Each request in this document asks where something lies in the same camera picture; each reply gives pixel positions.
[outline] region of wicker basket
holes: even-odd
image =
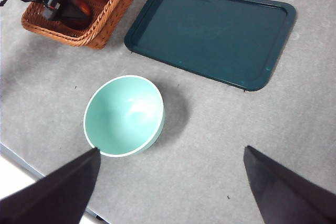
[[[51,22],[42,17],[43,5],[31,3],[22,16],[22,26],[71,46],[103,48],[115,26],[133,0],[85,0],[93,12],[91,25],[85,30],[73,30],[61,22]]]

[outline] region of tray rim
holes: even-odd
[[[285,18],[285,20],[282,23],[282,27],[277,35],[277,39],[275,40],[270,52],[269,52],[269,57],[267,58],[267,60],[265,61],[264,67],[262,69],[262,71],[260,72],[259,76],[253,80],[253,81],[244,81],[244,82],[240,82],[240,83],[234,83],[231,81],[227,81],[227,80],[220,80],[218,78],[214,78],[211,76],[207,76],[205,74],[201,74],[199,72],[196,71],[192,71],[186,68],[182,68],[180,66],[176,66],[168,61],[162,60],[157,58],[155,55],[152,55],[152,53],[150,52],[150,50],[144,49],[144,48],[140,48],[136,45],[134,45],[132,43],[132,36],[134,34],[134,32],[136,31],[136,29],[138,28],[138,26],[140,25],[143,17],[147,14],[148,10],[150,9],[152,3],[154,0],[147,0],[147,2],[145,3],[145,5],[143,6],[143,8],[141,9],[139,15],[137,16],[137,18],[135,19],[135,21],[133,22],[133,24],[131,25],[130,29],[128,30],[125,38],[124,38],[124,44],[126,45],[126,47],[132,51],[132,52],[136,52],[138,54],[144,55],[146,57],[152,58],[154,60],[166,63],[168,65],[186,70],[188,72],[197,74],[199,76],[203,76],[203,77],[207,77],[209,79],[212,80],[216,80],[219,82],[223,82],[226,83],[228,85],[231,86],[235,86],[237,88],[243,89],[243,90],[247,90],[247,91],[257,91],[260,90],[261,88],[263,88],[270,80],[270,77],[272,76],[277,62],[281,56],[282,50],[284,49],[288,37],[290,35],[290,31],[293,28],[293,25],[296,21],[296,17],[297,17],[297,12],[295,10],[295,8],[288,3],[285,2],[279,2],[279,1],[272,1],[272,0],[239,0],[239,1],[244,1],[244,2],[253,2],[255,4],[258,5],[266,5],[266,6],[274,6],[274,7],[278,7],[283,9],[287,16]]]

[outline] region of plastic tray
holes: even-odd
[[[295,17],[293,6],[270,0],[148,0],[125,45],[254,91],[268,82]]]

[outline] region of white floor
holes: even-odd
[[[3,156],[0,156],[0,173],[1,199],[35,182],[26,171],[14,165]],[[85,213],[80,224],[97,224],[99,222],[100,221]]]

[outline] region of bowl rim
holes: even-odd
[[[154,90],[157,92],[157,94],[159,95],[159,98],[160,98],[161,120],[158,121],[158,124],[157,124],[155,130],[153,131],[152,135],[143,144],[141,144],[139,147],[137,147],[136,149],[134,149],[134,150],[132,150],[130,152],[122,153],[122,154],[108,154],[108,153],[105,153],[105,152],[103,152],[103,151],[100,150],[100,154],[102,154],[104,156],[108,156],[108,157],[125,157],[125,156],[132,155],[132,154],[140,151],[141,149],[145,148],[153,140],[153,138],[155,137],[155,135],[157,134],[157,132],[160,129],[162,121],[164,120],[164,118],[163,118],[164,117],[164,105],[163,105],[162,95],[161,95],[159,89],[157,88],[157,86],[155,86],[155,84],[153,82],[151,82],[150,80],[148,80],[145,77],[137,76],[137,75],[132,75],[132,74],[128,74],[128,75],[124,75],[124,76],[119,76],[119,77],[113,78],[112,80],[109,80],[108,82],[104,83],[99,89],[96,90],[96,92],[91,96],[91,98],[90,98],[90,100],[89,100],[89,102],[88,102],[88,104],[87,104],[87,106],[85,108],[84,117],[83,117],[83,129],[84,129],[85,138],[88,141],[88,143],[90,144],[90,146],[92,148],[95,148],[95,146],[92,144],[92,142],[90,141],[90,138],[89,138],[89,136],[87,134],[85,120],[86,120],[86,115],[87,115],[88,109],[89,109],[89,107],[91,105],[91,102],[95,98],[95,96],[97,95],[97,93],[101,89],[103,89],[106,85],[108,85],[111,82],[114,82],[116,80],[124,79],[124,78],[138,78],[138,79],[146,81],[147,83],[149,83],[154,88]]]

